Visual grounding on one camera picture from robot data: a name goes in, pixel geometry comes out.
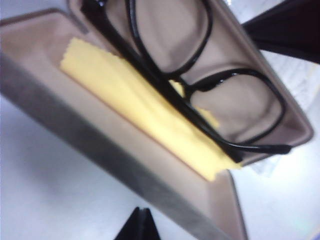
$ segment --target microfiber cloth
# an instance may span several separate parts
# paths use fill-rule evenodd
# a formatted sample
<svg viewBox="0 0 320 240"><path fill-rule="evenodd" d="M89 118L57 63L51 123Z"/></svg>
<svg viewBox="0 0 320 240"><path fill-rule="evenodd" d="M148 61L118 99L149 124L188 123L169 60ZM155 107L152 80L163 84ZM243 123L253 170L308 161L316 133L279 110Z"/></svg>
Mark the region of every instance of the microfiber cloth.
<svg viewBox="0 0 320 240"><path fill-rule="evenodd" d="M221 170L240 167L125 59L73 38L60 68L206 180L214 180ZM201 113L217 126L217 121L205 110Z"/></svg>

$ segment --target yellow cleaning cloth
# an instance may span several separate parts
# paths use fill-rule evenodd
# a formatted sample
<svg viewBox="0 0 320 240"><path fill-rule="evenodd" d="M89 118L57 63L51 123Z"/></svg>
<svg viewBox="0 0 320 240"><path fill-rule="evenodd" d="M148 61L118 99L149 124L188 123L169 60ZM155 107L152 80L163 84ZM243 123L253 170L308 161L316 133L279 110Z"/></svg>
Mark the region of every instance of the yellow cleaning cloth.
<svg viewBox="0 0 320 240"><path fill-rule="evenodd" d="M60 68L208 181L221 170L240 167L125 59L73 38Z"/></svg>

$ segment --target open glasses case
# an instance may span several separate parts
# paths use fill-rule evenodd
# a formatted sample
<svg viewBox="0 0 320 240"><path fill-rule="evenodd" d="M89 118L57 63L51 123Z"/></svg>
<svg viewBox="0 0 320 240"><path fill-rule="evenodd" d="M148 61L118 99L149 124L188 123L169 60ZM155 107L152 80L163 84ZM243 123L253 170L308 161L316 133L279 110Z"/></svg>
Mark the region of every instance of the open glasses case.
<svg viewBox="0 0 320 240"><path fill-rule="evenodd" d="M61 72L60 61L72 37L117 53L81 12L82 1L70 0L68 3L71 14L49 9L2 21L2 94L197 239L246 239L244 220L229 171L220 172L213 182L206 181ZM157 16L167 20L196 19L199 13L194 7L195 1L184 3L185 11L180 11L177 6L177 9L160 12ZM214 70L223 71L246 66L265 74L284 97L287 109L280 125L260 142L298 146L310 140L313 130L301 108L228 7L222 0L211 0L210 3L214 24L212 40L205 49L210 54L204 54L201 59L202 66L205 66L203 69L208 71L208 66L214 66ZM113 7L115 16L123 10L120 5ZM139 12L139 18L143 19L144 15L148 16L148 12ZM121 29L121 21L126 20L120 17L118 21L114 24ZM126 36L125 28L120 31ZM172 31L172 35L166 37L169 40L179 38L183 43L197 35L196 29L191 35L183 32L178 35ZM155 46L155 52L160 53L161 49ZM162 56L163 62L166 62L166 57ZM267 156L246 154L242 164Z"/></svg>

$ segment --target eyeglasses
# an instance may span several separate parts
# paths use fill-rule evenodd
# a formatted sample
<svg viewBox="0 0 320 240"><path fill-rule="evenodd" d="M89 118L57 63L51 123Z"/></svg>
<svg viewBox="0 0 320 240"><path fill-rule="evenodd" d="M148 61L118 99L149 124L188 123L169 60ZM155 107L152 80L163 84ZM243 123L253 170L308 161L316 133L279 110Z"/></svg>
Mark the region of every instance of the eyeglasses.
<svg viewBox="0 0 320 240"><path fill-rule="evenodd" d="M169 103L173 105L185 118L187 118L193 125L195 125L199 130L211 138L216 144L218 144L226 154L228 154L235 162L242 161L241 152L252 152L252 153L264 153L264 154L287 154L291 150L290 145L286 144L252 144L263 137L270 134L283 120L286 113L286 101L280 94L278 89L273 85L273 83L268 79L267 76L261 72L250 69L250 68L234 68L218 73L208 75L195 83L188 83L182 75L191 70L191 68L198 61L202 55L205 46L207 45L213 29L213 11L210 3L207 0L199 0L202 7L205 9L205 15L207 20L207 28L203 39L196 48L195 52L191 57L184 61L182 66L177 67L172 71L163 71L159 65L156 63L154 58L151 56L147 47L144 44L143 38L140 33L140 26L138 26L137 21L137 10L135 0L124 0L128 27L130 29L130 34L135 44L135 47L131 45L127 40L122 37L119 31L112 24L108 13L106 11L106 5L108 0L83 0L81 11L86 16L86 18L93 24L93 26L122 54L122 56L129 61L136 69L140 72L142 76L162 95ZM232 134L225 132L217 132L216 129L210 125L207 120L199 113L199 111L193 106L192 99L194 95L198 93L208 93L210 91L218 92L219 89L226 88L224 86L230 86L227 89L235 90L231 82L239 84L240 78L245 77L245 79L254 78L258 79L259 84L263 85L271 94L273 99L276 100L278 105L278 111L276 118L272 120L268 128L263 129L259 133L254 133L249 138L242 141L231 141ZM180 83L184 89L184 95L180 95L176 89L172 86L169 80L174 80ZM242 94L242 97L247 97L248 94ZM232 97L231 94L224 95L224 97ZM220 100L215 100L215 103L219 105ZM255 101L248 101L248 103L254 104ZM248 105L242 106L243 109L250 110ZM261 114L268 111L267 109L262 109Z"/></svg>

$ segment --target black object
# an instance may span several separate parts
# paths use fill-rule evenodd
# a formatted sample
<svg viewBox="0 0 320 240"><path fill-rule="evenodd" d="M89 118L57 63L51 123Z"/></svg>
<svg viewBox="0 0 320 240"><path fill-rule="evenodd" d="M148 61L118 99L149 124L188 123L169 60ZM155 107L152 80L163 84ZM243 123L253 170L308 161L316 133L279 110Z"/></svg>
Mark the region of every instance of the black object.
<svg viewBox="0 0 320 240"><path fill-rule="evenodd" d="M161 240L150 209L136 207L114 240Z"/></svg>
<svg viewBox="0 0 320 240"><path fill-rule="evenodd" d="M320 64L319 0L286 0L242 26L259 49Z"/></svg>
<svg viewBox="0 0 320 240"><path fill-rule="evenodd" d="M81 11L88 18L88 20L106 37L109 42L126 58L144 77L145 79L160 93L162 94L185 118L187 118L192 124L200 129L204 134L210 137L215 143L217 143L235 162L240 162L242 156L238 151L253 152L253 153L266 153L266 154L287 154L291 150L291 146L285 144L279 145L248 145L253 141L259 140L265 135L269 134L282 120L286 111L286 102L277 88L271 83L271 81L262 73L248 68L230 69L224 72L218 72L211 76L198 81L193 85L188 85L181 77L181 74L188 71L198 57L202 53L204 46L210 36L213 24L212 9L207 0L201 0L206 10L206 16L208 19L208 27L204 39L200 46L192 55L192 57L186 61L186 63L179 69L173 72L162 72L156 63L149 55L145 48L138 31L136 20L136 4L135 0L125 0L126 10L128 14L129 27L132 33L132 37L139 50L138 54L132 46L118 33L110 22L105 6L108 0L83 0ZM208 122L193 108L190 103L190 96L195 91L208 91L215 86L218 82L222 83L224 80L231 78L235 75L250 75L255 76L262 80L273 92L275 97L279 100L281 106L281 114L274 124L269 127L265 132L248 139L244 143L233 143L222 138ZM182 98L176 90L169 83L169 79L173 79L180 82L186 91L186 98Z"/></svg>

